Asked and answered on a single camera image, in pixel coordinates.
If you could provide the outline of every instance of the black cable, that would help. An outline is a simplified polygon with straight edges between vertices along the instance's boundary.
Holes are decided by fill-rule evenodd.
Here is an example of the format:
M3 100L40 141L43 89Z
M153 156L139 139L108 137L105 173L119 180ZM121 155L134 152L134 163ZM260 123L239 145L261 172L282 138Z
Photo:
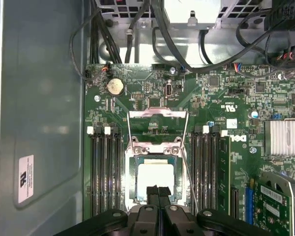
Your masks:
M245 74L245 73L243 73L241 71L238 71L237 73L239 75L245 76L245 77L250 78L250 79L259 79L259 78L264 78L264 77L268 77L268 76L274 75L278 71L291 71L291 70L295 70L295 67L290 67L290 68L282 67L283 65L285 65L288 62L289 57L286 57L279 66L274 66L274 65L271 65L269 63L268 56L267 55L268 55L268 49L269 49L271 37L272 37L272 34L270 34L268 36L268 38L266 40L266 43L265 43L265 60L268 63L268 65L270 65L270 67L275 68L275 69L273 71L267 73L267 74L257 75L257 76L256 75ZM289 48L288 48L288 55L289 55L290 52L291 52L291 39L290 39L290 37L288 37L288 44L289 44ZM294 48L292 50L292 53L295 54L295 46L294 46Z
M73 50L73 40L74 40L74 37L77 35L77 33L83 29L84 26L86 26L87 24L89 24L91 22L91 20L100 12L100 9L96 9L94 10L94 12L88 17L86 18L86 20L80 24L80 26L71 34L71 37L70 37L70 42L69 42L69 52L70 52L70 56L71 56L71 60L72 60L72 63L73 63L73 66L74 66L74 69L76 70L76 72L79 74L79 76L81 77L81 79L83 79L84 81L86 82L91 82L92 81L92 78L88 78L88 77L85 77L78 65L77 65L77 62L75 60L75 55L74 55L74 50Z
M156 48L156 30L159 30L159 27L154 27L153 30L152 30L152 47L153 47L153 51L154 51L155 55L164 64L171 65L171 66L179 66L179 63L178 62L175 63L173 61L166 60L158 52L158 50Z
M93 35L91 36L93 40L93 62L95 64L99 63L99 53L98 53L98 23L96 22L96 18L93 19Z
M96 0L93 0L92 3L93 3L94 9L95 10L98 9ZM101 34L103 36L104 42L106 44L107 50L109 52L109 55L110 55L113 63L121 64L122 60L120 58L116 43L115 43L112 35L110 34L110 32L109 32L109 30L108 30L108 28L107 28L107 26L105 24L105 20L104 20L102 14L99 14L96 17L96 19L97 19L99 30L100 30L100 32L101 32Z
M243 46L243 47L248 47L249 45L251 45L250 43L248 43L241 35L240 33L240 27L243 23L245 23L246 21L248 21L251 18L257 17L257 16L262 16L262 15L266 15L268 13L270 13L271 10L263 10L263 11L259 11L259 12L254 12L249 14L248 16L246 16L238 25L237 29L236 29L236 38L238 40L238 42ZM258 47L258 46L253 46L251 50L254 50L256 52L261 53L262 55L265 55L265 51Z
M137 21L143 16L143 14L145 13L145 11L148 9L149 6L149 1L145 0L142 3L142 7L141 9L138 11L138 13L135 15L135 17L132 19L130 26L129 26L129 30L133 30L135 24L137 23ZM131 56L131 50L132 50L132 40L133 40L133 35L129 34L127 36L127 52L126 52L126 56L124 59L124 63L129 63L130 62L130 56Z
M205 38L206 38L206 34L208 33L208 30L201 30L199 32L199 37L200 37L200 48L201 48L201 53L203 55L203 57L205 58L205 60L207 61L208 64L213 64L210 60L210 58L208 58L207 52L206 52L206 48L205 48Z
M177 61L185 66L185 68L191 72L194 73L205 73L205 72L209 72L211 70L215 70L225 64L229 64L235 60L237 60L238 58L242 57L243 55L245 55L248 51L250 51L255 45L257 45L258 43L260 43L262 40L264 40L271 32L272 29L270 29L269 31L267 31L266 33L264 33L263 35L261 35L259 38L257 38L250 46L246 47L245 49L243 49L241 52L237 53L236 55L211 66L206 66L206 67L200 67L200 68L193 68L191 67L186 60L183 58L183 56L180 54L180 52L178 51L177 47L175 46L173 40L171 39L171 36L169 35L169 32L167 30L167 25L163 19L163 15L162 15L162 11L161 11L161 7L158 4L158 0L151 0L152 2L152 8L154 10L154 14L155 14L155 18L156 21L159 25L159 28L161 30L161 33L165 39L165 42L169 48L169 50L171 51L171 53L173 54L173 56L177 59Z

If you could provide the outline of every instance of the motherboard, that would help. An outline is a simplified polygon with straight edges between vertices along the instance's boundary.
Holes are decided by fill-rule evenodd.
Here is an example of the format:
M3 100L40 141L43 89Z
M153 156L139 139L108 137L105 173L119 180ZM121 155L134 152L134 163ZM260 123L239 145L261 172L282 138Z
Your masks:
M255 76L270 70L241 66ZM196 74L90 64L86 75L84 219L146 204L146 187L157 185L194 214L213 208L280 235L295 232L295 201L261 176L295 181L295 71L251 79L232 65Z

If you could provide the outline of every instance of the aluminum heatsink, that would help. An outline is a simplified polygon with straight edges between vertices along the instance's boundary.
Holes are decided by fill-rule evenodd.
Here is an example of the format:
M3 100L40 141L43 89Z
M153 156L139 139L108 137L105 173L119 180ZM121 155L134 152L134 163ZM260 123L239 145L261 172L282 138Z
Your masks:
M295 120L265 122L265 153L295 155Z

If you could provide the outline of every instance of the barcode label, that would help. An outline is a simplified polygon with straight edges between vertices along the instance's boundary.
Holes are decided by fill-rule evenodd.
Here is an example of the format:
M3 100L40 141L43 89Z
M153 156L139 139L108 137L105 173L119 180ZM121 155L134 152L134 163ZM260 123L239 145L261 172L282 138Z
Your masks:
M277 217L280 217L280 212L279 212L277 209L271 207L271 206L268 205L268 204L266 205L266 209L267 209L268 211L270 211L272 214L276 215Z
M263 186L261 186L261 192L263 194L266 194L268 197L271 197L272 199L276 200L277 202L279 202L281 204L283 203L283 199L280 194L277 194L277 193L273 192L272 190L267 189Z

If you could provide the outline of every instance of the blue pcie slot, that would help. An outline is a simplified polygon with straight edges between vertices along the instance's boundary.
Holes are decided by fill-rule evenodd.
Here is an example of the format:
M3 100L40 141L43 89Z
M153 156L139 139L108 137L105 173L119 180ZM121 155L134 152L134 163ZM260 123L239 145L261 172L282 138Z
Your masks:
M249 187L245 188L245 220L247 223L253 225L253 198L254 198L254 191Z

